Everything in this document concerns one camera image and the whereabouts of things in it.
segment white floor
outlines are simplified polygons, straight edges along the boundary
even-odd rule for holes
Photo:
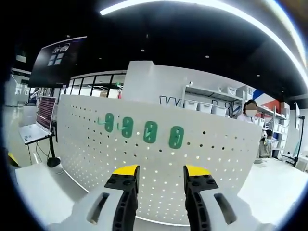
[[[6,107],[4,110],[4,137],[7,149],[15,156],[18,163],[22,167],[30,165],[30,157],[28,148],[23,144],[18,127],[22,120],[22,108]],[[39,146],[47,154],[49,151],[48,140],[40,141]],[[46,163],[47,157],[40,150],[36,151],[36,144],[29,146],[32,163]],[[282,163],[275,159],[269,159],[267,163],[262,165],[253,165],[246,182],[240,190],[238,196],[246,201],[255,216],[262,223],[272,223],[278,225],[284,216],[289,213],[289,209],[298,203],[305,184],[308,180],[308,174],[290,167],[286,163]],[[71,205],[75,200],[70,198],[68,201]],[[34,207],[45,207],[42,204],[34,205]],[[49,217],[46,216],[44,223],[49,224]]]

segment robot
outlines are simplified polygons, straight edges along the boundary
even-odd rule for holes
[[[251,214],[234,193],[221,190],[207,169],[184,166],[185,207],[191,231],[272,231]],[[133,231],[138,208],[139,165],[114,171],[105,186],[96,187],[73,206],[71,216],[51,231]]]

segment ceiling light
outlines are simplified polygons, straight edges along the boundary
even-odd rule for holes
[[[134,6],[142,3],[147,3],[147,2],[157,2],[157,1],[163,1],[163,0],[127,0],[118,4],[115,4],[111,7],[108,7],[104,10],[101,10],[100,13],[101,15],[106,15],[111,12],[129,7],[129,6]],[[306,88],[308,88],[308,77],[306,74],[305,69],[303,68],[302,64],[296,59],[296,57],[293,55],[293,53],[290,51],[290,49],[285,45],[285,43],[274,33],[272,32],[268,27],[266,27],[264,24],[259,22],[257,19],[254,17],[248,15],[247,13],[232,7],[228,4],[225,4],[223,2],[220,2],[218,0],[165,0],[165,1],[176,1],[176,2],[184,2],[184,3],[191,3],[191,4],[199,4],[203,6],[208,6],[208,7],[213,7],[217,9],[221,9],[223,11],[229,12],[231,14],[234,14],[249,23],[253,24],[260,30],[262,30],[264,33],[266,33],[272,40],[274,40],[282,49],[283,51],[289,56],[295,67],[297,68],[298,72],[300,73]]]

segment black ceiling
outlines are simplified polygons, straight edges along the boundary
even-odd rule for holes
[[[26,53],[27,62],[15,66],[31,71],[41,47],[67,39],[67,35],[86,35],[75,75],[123,70],[130,61],[152,60],[232,78],[281,101],[307,92],[282,49],[235,15],[176,2],[99,14],[117,2],[56,0],[52,5],[24,6],[27,17],[15,28],[22,29],[18,50]]]

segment perforated white panel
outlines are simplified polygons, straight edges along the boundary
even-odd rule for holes
[[[139,209],[142,218],[189,224],[185,210],[183,166],[206,167],[221,188],[238,192],[253,164],[261,127],[235,119],[181,108],[90,96],[63,95],[58,109],[58,136],[62,165],[91,191],[105,184],[122,166],[141,166]],[[105,114],[115,116],[111,133]],[[132,137],[117,129],[124,117],[133,121]],[[143,141],[147,121],[158,124],[156,142]],[[184,128],[182,147],[169,147],[173,126]]]

